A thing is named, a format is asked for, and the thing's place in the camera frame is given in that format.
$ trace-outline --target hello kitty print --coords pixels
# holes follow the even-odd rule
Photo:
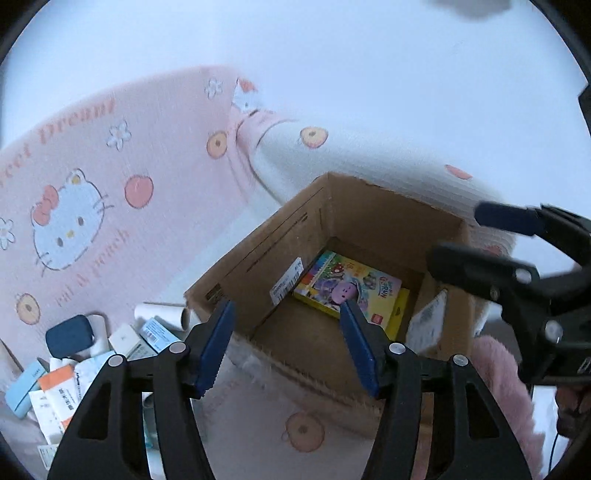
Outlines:
[[[46,269],[63,270],[84,255],[100,230],[105,210],[113,207],[105,199],[80,169],[72,171],[59,190],[45,187],[31,213],[42,276]]]

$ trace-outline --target small white box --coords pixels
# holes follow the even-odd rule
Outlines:
[[[133,330],[131,325],[122,325],[109,337],[113,350],[123,355],[127,360],[137,360],[149,356],[156,356],[144,340]]]

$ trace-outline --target pink blanket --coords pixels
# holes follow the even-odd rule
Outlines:
[[[248,152],[279,121],[259,107],[204,67],[103,92],[0,153],[1,338],[23,364],[73,315],[132,321],[245,210]]]
[[[503,344],[492,337],[483,336],[474,340],[470,360],[509,422],[525,455],[532,477],[534,480],[539,479],[544,434],[534,433],[534,406],[525,385],[517,377],[515,358]],[[412,480],[425,478],[430,449],[430,432],[421,431]]]

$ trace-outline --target blue gripper pad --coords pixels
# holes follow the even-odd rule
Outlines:
[[[357,376],[369,395],[376,398],[379,394],[379,379],[376,357],[372,353],[369,343],[362,333],[359,323],[349,302],[340,306],[340,328],[343,331],[349,353],[357,369]]]
[[[209,322],[214,322],[212,330],[209,332],[209,339],[203,347],[200,357],[199,377],[197,379],[197,392],[203,396],[205,392],[213,387],[216,381],[217,372],[222,363],[224,353],[234,331],[234,324],[236,323],[236,304],[232,301],[226,303],[218,319],[214,315],[209,319]]]
[[[482,202],[474,209],[474,218],[479,225],[526,236],[539,235],[544,231],[544,223],[534,209]]]
[[[91,347],[94,337],[88,318],[76,315],[50,328],[45,334],[45,341],[51,356],[66,358]]]

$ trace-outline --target hello kitty face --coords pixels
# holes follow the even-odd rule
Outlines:
[[[238,107],[242,113],[260,110],[263,107],[258,90],[252,82],[246,79],[238,79],[236,82],[232,104]]]
[[[63,270],[88,250],[103,223],[105,206],[97,188],[81,170],[74,170],[66,183],[56,190],[45,187],[43,198],[33,208],[33,241],[43,273]]]

